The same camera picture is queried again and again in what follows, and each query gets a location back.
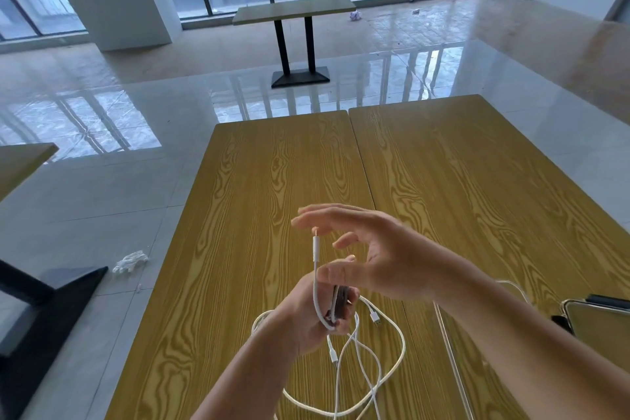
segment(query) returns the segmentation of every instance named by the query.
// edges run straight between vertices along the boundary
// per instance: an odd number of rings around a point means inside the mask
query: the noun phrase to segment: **tangled cable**
[[[315,268],[316,272],[317,272],[317,264],[318,264],[318,262],[319,262],[319,237],[318,236],[314,236],[313,237],[313,263],[314,263],[314,268]],[[335,322],[335,299],[336,299],[336,294],[337,294],[337,287],[335,288],[335,291],[333,293],[333,301],[332,301],[332,305],[331,305],[331,308],[330,308],[331,321],[333,322],[333,325],[331,325],[330,322],[328,322],[326,320],[326,318],[323,316],[323,314],[321,313],[321,310],[319,308],[318,299],[317,299],[317,279],[315,279],[313,281],[313,302],[314,302],[314,306],[315,306],[315,311],[318,314],[319,320],[329,330],[334,330],[335,329],[333,326],[334,326],[334,322]],[[402,344],[402,349],[401,349],[400,357],[398,357],[398,360],[396,361],[394,366],[385,374],[385,376],[382,376],[382,368],[381,368],[381,362],[379,361],[379,358],[376,356],[376,354],[373,352],[373,350],[371,348],[369,348],[367,345],[363,344],[361,341],[358,340],[358,327],[359,327],[360,320],[359,320],[358,313],[355,312],[355,314],[354,314],[355,328],[354,328],[354,330],[352,331],[351,334],[348,334],[348,340],[346,340],[345,344],[343,345],[343,348],[342,348],[341,352],[339,353],[339,357],[337,357],[337,353],[335,352],[335,348],[333,347],[333,343],[330,340],[330,336],[327,336],[327,338],[326,338],[327,344],[328,344],[330,358],[331,358],[333,364],[335,364],[335,367],[336,367],[335,410],[333,412],[328,412],[326,410],[320,410],[318,408],[311,407],[310,405],[307,405],[307,404],[304,404],[304,403],[302,403],[302,402],[300,402],[298,400],[295,400],[295,398],[293,398],[286,391],[286,389],[283,389],[282,393],[284,394],[284,396],[287,398],[287,400],[289,402],[293,403],[297,407],[300,407],[300,408],[302,408],[304,410],[308,410],[309,412],[317,413],[317,414],[320,414],[320,415],[325,416],[325,417],[331,417],[333,419],[337,419],[339,417],[343,417],[343,416],[349,415],[349,414],[355,412],[356,410],[358,410],[359,408],[361,408],[365,404],[363,410],[361,411],[361,413],[357,417],[357,420],[359,420],[366,413],[366,411],[370,407],[371,403],[374,403],[374,408],[376,410],[376,416],[377,416],[377,418],[379,420],[381,419],[381,413],[379,412],[379,406],[378,406],[378,404],[376,402],[376,393],[377,393],[378,389],[381,387],[381,385],[383,385],[385,383],[385,381],[389,377],[391,377],[391,375],[396,371],[398,366],[403,361],[403,358],[405,357],[405,352],[406,352],[405,337],[403,336],[403,331],[400,329],[400,327],[398,327],[396,325],[396,322],[392,321],[387,315],[385,315],[385,313],[383,313],[378,307],[376,307],[370,300],[366,299],[363,296],[360,296],[359,300],[361,302],[363,302],[363,304],[365,304],[367,306],[367,308],[370,310],[370,318],[372,319],[373,322],[378,324],[380,322],[380,317],[382,317],[383,319],[388,321],[392,326],[394,326],[394,328],[398,332],[398,335],[400,336],[400,340],[401,340],[401,344]],[[254,332],[256,332],[256,329],[261,325],[261,323],[264,321],[264,319],[270,313],[272,313],[272,311],[268,310],[268,311],[260,314],[258,317],[256,317],[256,320],[254,321],[254,324],[251,326],[251,334],[252,335],[254,334]],[[364,378],[366,379],[366,382],[367,382],[367,385],[369,386],[370,391],[366,394],[365,397],[363,397],[363,399],[359,400],[354,406],[352,406],[349,409],[346,409],[346,410],[343,410],[343,411],[340,412],[339,411],[340,369],[341,369],[343,354],[345,353],[346,348],[348,347],[348,345],[351,342],[354,342],[354,344],[355,344],[355,350],[356,350],[356,353],[357,353],[358,364],[359,364],[359,367],[361,368],[361,372],[363,373]],[[376,379],[376,383],[374,383],[374,385],[372,385],[372,383],[370,381],[370,378],[367,375],[366,369],[363,366],[363,362],[361,361],[361,356],[360,356],[359,349],[358,349],[359,347],[362,347],[365,350],[367,350],[370,353],[370,355],[374,358],[374,360],[376,360],[376,365],[378,366],[379,375],[378,375],[378,378]]]

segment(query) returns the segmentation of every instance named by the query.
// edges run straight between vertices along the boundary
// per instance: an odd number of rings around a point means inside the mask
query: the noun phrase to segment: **hand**
[[[347,257],[346,262],[351,262],[354,256]],[[348,301],[341,319],[336,322],[335,330],[328,330],[323,325],[313,305],[313,279],[314,273],[310,272],[300,279],[293,290],[275,309],[274,315],[288,319],[288,325],[298,354],[307,354],[314,351],[326,339],[328,334],[348,334],[350,320],[354,316],[359,297],[358,289],[350,288]],[[318,301],[322,313],[330,309],[333,298],[334,284],[318,280]]]
[[[313,204],[300,208],[291,221],[296,228],[311,228],[326,235],[345,231],[333,243],[344,249],[355,242],[368,244],[365,263],[338,260],[318,269],[318,281],[357,286],[387,297],[432,300],[437,281],[464,259],[432,242],[398,219],[380,211],[344,204]]]

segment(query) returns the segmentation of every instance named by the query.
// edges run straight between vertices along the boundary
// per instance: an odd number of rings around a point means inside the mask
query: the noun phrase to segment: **forearm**
[[[531,418],[630,417],[630,375],[451,255],[435,299]]]
[[[270,419],[297,357],[287,320],[265,319],[241,347],[191,420]]]

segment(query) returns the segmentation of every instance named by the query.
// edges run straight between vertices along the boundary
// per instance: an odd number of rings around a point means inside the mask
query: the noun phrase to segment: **debris on floor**
[[[114,274],[122,274],[122,273],[130,273],[134,270],[136,264],[145,263],[149,258],[144,253],[144,251],[136,251],[128,254],[123,257],[120,261],[116,263],[114,268],[112,269],[112,273]]]

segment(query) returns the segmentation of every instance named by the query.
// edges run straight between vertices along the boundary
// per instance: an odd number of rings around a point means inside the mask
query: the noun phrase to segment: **cable plug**
[[[375,310],[370,312],[370,319],[372,319],[372,322],[374,322],[377,326],[381,323],[381,318],[379,317],[378,312],[376,312]]]
[[[330,354],[330,361],[335,366],[335,369],[337,369],[337,366],[339,365],[339,358],[337,357],[337,352],[335,352],[335,349],[330,347],[330,350],[328,351],[328,353]]]

